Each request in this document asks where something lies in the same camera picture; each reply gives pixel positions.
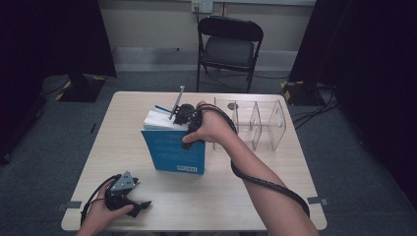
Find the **grey tape piece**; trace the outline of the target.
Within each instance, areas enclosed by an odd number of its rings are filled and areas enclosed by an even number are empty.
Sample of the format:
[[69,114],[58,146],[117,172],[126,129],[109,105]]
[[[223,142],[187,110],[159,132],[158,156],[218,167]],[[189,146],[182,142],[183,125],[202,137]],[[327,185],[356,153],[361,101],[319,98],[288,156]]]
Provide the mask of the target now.
[[324,207],[324,206],[327,206],[329,204],[329,201],[326,198],[311,197],[311,198],[308,198],[308,203],[310,205],[320,204],[322,207]]
[[57,206],[58,211],[66,211],[68,208],[80,208],[82,205],[79,201],[62,202]]

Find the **person's right hand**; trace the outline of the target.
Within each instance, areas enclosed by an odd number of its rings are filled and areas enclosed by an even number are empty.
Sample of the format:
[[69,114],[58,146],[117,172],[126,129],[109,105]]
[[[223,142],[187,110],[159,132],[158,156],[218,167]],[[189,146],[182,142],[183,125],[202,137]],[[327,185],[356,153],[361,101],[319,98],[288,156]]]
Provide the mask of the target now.
[[196,132],[186,135],[182,139],[184,143],[202,140],[226,147],[237,140],[235,132],[218,112],[212,110],[205,101],[200,101],[198,107],[203,109],[202,126]]

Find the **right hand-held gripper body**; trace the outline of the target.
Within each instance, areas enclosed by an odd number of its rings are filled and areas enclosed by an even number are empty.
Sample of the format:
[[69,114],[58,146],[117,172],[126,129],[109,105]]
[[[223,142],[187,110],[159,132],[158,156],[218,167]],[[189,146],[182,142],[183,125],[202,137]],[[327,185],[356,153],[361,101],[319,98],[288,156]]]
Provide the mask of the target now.
[[173,105],[169,119],[177,125],[188,125],[187,135],[196,132],[203,123],[203,115],[200,110],[193,105],[184,103],[179,104],[185,87],[181,86],[178,97]]

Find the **person's left hand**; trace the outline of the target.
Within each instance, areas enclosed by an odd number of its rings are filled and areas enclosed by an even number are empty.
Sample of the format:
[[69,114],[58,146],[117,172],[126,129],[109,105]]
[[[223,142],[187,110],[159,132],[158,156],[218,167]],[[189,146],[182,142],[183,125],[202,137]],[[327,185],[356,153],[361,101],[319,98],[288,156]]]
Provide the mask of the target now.
[[100,188],[96,198],[90,205],[87,217],[80,229],[104,230],[114,219],[130,212],[134,208],[132,205],[123,206],[116,210],[110,210],[106,207],[104,200],[105,192],[111,183],[112,180],[109,180]]

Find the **clear acrylic book rack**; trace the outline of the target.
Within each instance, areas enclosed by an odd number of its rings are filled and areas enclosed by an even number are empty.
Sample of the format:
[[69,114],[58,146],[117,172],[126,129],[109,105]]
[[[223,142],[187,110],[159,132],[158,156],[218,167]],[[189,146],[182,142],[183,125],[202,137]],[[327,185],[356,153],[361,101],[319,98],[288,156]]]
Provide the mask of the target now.
[[280,101],[214,99],[214,105],[233,121],[238,136],[252,151],[276,151],[286,121]]

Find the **white wall socket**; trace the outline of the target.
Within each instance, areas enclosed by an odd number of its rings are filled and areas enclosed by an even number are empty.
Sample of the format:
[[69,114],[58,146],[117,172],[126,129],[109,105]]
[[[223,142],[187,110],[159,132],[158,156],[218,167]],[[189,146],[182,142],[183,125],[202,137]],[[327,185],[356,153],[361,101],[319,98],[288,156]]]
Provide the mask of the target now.
[[191,11],[193,13],[211,14],[213,11],[213,2],[211,0],[192,0]]

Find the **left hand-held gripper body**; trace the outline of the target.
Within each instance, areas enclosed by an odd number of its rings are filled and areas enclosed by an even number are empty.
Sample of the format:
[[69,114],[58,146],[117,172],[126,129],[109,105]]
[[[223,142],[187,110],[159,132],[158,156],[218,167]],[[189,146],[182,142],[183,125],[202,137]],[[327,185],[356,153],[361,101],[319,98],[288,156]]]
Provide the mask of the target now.
[[110,210],[116,210],[124,206],[138,205],[130,201],[127,195],[135,188],[138,179],[133,178],[129,171],[118,174],[105,192],[105,204]]

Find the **black folding chair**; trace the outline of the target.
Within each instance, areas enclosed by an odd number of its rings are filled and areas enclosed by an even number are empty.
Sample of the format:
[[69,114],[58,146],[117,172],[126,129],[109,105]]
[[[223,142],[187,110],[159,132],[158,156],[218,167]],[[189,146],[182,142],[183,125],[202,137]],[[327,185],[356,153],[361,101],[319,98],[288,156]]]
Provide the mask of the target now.
[[198,65],[196,91],[200,90],[201,67],[247,73],[250,91],[259,51],[264,39],[262,28],[252,22],[208,16],[198,22]]

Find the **blue book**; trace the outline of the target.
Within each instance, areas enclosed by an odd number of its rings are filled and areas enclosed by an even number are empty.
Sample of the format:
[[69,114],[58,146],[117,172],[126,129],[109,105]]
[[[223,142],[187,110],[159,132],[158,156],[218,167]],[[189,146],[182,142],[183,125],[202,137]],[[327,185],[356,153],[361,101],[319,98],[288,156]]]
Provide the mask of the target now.
[[206,143],[184,143],[188,125],[177,125],[169,119],[171,112],[161,106],[151,110],[141,133],[149,149],[154,168],[162,171],[203,175]]

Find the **black curtain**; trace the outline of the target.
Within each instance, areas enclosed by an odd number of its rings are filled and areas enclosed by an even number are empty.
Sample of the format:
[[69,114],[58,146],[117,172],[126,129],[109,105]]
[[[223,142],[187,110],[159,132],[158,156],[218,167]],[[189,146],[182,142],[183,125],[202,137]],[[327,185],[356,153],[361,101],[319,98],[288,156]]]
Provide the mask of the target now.
[[316,0],[290,79],[307,94],[335,88],[417,209],[417,0]]
[[116,75],[98,0],[0,0],[0,165],[55,75]]

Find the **black stand base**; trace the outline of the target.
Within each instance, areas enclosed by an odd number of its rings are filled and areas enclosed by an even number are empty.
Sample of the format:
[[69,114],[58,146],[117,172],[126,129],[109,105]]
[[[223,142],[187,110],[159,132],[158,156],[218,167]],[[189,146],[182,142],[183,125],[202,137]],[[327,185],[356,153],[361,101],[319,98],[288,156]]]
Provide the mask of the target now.
[[101,76],[70,74],[69,81],[56,96],[57,101],[95,102],[106,79]]
[[304,81],[283,82],[280,85],[283,97],[291,105],[324,106],[326,104],[316,85],[309,85]]

